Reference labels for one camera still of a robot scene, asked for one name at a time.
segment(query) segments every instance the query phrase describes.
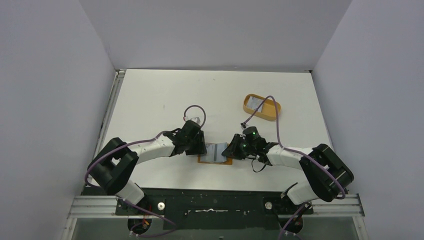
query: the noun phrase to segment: metal frame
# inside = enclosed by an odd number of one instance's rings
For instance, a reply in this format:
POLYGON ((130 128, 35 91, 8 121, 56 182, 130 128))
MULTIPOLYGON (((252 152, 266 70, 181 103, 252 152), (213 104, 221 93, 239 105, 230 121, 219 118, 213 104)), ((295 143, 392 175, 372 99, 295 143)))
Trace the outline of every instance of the metal frame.
MULTIPOLYGON (((118 99, 118 95, 125 77, 126 70, 116 71, 107 103, 106 112, 100 128, 98 141, 95 147, 95 157, 101 150, 105 141, 106 132, 112 118, 112 113, 118 99)), ((303 215, 304 218, 325 218, 325 217, 352 217, 359 240, 369 240, 364 223, 364 209, 358 194, 347 194, 345 199, 335 199, 332 202, 325 202, 317 199, 312 201, 314 213, 303 215)), ((67 221, 64 227, 61 240, 71 240, 74 234, 78 219, 138 219, 143 216, 136 215, 115 215, 117 199, 115 196, 75 196, 70 208, 67 221)), ((148 219, 157 217, 147 215, 148 219)), ((290 215, 279 215, 280 218, 291 217, 290 215)))

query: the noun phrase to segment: black cable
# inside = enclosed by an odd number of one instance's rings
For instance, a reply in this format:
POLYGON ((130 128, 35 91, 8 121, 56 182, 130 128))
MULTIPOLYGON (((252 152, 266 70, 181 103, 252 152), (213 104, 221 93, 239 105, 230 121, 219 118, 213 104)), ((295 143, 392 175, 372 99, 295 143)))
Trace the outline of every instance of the black cable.
POLYGON ((252 160, 252 162, 251 162, 253 172, 254 172, 254 173, 262 172, 262 170, 264 170, 264 169, 265 169, 265 167, 266 167, 267 165, 264 163, 264 164, 263 164, 263 167, 262 167, 259 171, 256 171, 256 170, 253 168, 253 161, 254 161, 255 159, 253 159, 253 160, 252 160))

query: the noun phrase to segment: gray wall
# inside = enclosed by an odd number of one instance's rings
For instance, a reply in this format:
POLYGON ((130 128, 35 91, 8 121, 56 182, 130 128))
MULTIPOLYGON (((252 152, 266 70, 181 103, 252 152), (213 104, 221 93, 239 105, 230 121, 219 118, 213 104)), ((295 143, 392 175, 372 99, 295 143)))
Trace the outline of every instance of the gray wall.
POLYGON ((313 71, 372 240, 424 239, 424 1, 353 0, 313 71))
POLYGON ((311 70, 351 0, 80 0, 116 68, 311 70))
POLYGON ((78 0, 0 2, 1 239, 58 239, 114 68, 78 0))

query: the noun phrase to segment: orange tray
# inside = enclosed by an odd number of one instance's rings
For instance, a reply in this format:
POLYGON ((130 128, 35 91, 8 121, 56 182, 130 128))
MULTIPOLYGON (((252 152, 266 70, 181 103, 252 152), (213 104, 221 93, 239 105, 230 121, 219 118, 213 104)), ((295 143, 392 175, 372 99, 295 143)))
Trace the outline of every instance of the orange tray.
MULTIPOLYGON (((247 107, 247 104, 248 104, 250 97, 254 97, 254 98, 262 99, 262 100, 265 99, 265 97, 259 96, 259 95, 256 95, 256 94, 248 94, 246 96, 246 98, 244 99, 244 102, 243 102, 243 110, 248 114, 253 114, 253 112, 255 110, 247 107)), ((276 102, 276 103, 277 103, 278 115, 280 115, 281 105, 278 102, 276 102)), ((265 119, 265 120, 268 120, 268 121, 276 120, 277 119, 276 107, 274 106, 273 100, 270 99, 270 98, 265 100, 265 102, 262 105, 262 111, 261 112, 257 111, 254 115, 256 117, 259 117, 261 119, 265 119)))

